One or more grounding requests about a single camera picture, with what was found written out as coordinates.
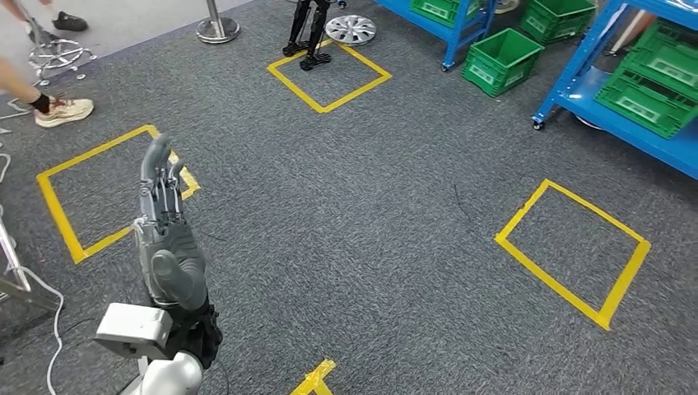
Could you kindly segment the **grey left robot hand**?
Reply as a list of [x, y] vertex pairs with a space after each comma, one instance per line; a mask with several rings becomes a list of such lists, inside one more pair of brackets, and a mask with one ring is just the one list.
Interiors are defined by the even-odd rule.
[[140, 167], [137, 197], [141, 214], [133, 222], [138, 262], [156, 306], [200, 309], [207, 301], [206, 262], [184, 216], [180, 186], [184, 163], [170, 162], [171, 139], [154, 138]]

